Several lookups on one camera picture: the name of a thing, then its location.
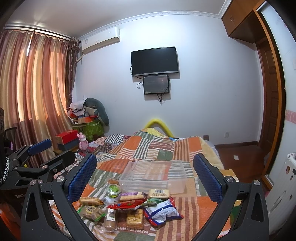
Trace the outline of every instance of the sticker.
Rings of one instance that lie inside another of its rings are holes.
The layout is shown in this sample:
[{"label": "sticker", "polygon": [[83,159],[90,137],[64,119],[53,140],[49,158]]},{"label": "sticker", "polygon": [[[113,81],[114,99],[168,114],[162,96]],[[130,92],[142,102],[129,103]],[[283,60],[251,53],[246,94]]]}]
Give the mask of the sticker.
[{"label": "sticker", "polygon": [[113,221],[115,222],[115,213],[116,210],[108,208],[107,216],[106,216],[106,221]]},{"label": "sticker", "polygon": [[92,211],[93,211],[94,209],[96,209],[95,206],[88,206],[88,207],[85,209],[85,211],[87,211],[88,213],[92,213]]}]

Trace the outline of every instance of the cable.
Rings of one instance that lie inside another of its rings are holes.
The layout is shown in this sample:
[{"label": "cable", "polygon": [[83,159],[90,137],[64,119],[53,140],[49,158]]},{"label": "cable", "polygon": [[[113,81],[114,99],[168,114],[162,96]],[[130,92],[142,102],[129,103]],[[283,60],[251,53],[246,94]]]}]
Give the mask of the cable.
[{"label": "cable", "polygon": [[158,97],[159,100],[160,100],[160,104],[162,104],[163,96],[164,96],[165,94],[168,94],[168,93],[166,93],[166,91],[168,90],[169,85],[170,85],[170,78],[168,79],[168,86],[167,86],[167,88],[165,89],[164,93],[162,93],[162,94],[157,94],[157,97]]},{"label": "cable", "polygon": [[141,88],[142,88],[142,86],[143,86],[143,84],[144,84],[144,82],[143,82],[143,81],[141,81],[140,83],[138,83],[138,84],[137,84],[137,88],[138,88],[138,89],[141,89]]},{"label": "cable", "polygon": [[[131,70],[131,68],[130,68],[130,70]],[[133,72],[131,71],[131,75],[133,76]],[[140,78],[140,77],[138,77],[138,76],[135,76],[135,77],[137,77],[138,79],[140,79],[140,80],[143,80],[143,78]]]}]

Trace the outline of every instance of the pink wall border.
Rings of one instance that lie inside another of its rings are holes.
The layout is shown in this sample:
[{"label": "pink wall border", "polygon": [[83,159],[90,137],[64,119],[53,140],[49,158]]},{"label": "pink wall border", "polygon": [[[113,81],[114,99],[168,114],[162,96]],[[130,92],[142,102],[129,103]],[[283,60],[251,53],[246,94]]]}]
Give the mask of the pink wall border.
[{"label": "pink wall border", "polygon": [[296,124],[296,112],[286,110],[286,120]]}]

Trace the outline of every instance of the white appliance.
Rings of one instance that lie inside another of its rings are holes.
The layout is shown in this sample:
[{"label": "white appliance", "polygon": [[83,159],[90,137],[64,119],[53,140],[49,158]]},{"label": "white appliance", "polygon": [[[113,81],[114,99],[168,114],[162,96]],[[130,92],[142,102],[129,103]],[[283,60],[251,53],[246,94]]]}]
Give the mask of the white appliance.
[{"label": "white appliance", "polygon": [[120,42],[119,28],[113,27],[94,34],[82,41],[82,52],[87,54],[99,48]]},{"label": "white appliance", "polygon": [[269,234],[280,229],[296,205],[296,153],[287,155],[279,177],[266,197]]}]

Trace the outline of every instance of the pink stuffed toy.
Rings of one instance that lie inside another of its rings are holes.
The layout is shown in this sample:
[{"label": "pink stuffed toy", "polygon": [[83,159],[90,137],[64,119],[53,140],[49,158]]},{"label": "pink stuffed toy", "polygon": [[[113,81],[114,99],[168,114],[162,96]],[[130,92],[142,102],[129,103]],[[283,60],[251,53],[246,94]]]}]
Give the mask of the pink stuffed toy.
[{"label": "pink stuffed toy", "polygon": [[77,134],[79,138],[79,149],[82,150],[83,152],[86,151],[87,147],[89,146],[89,142],[86,139],[85,134],[82,134],[81,132]]}]

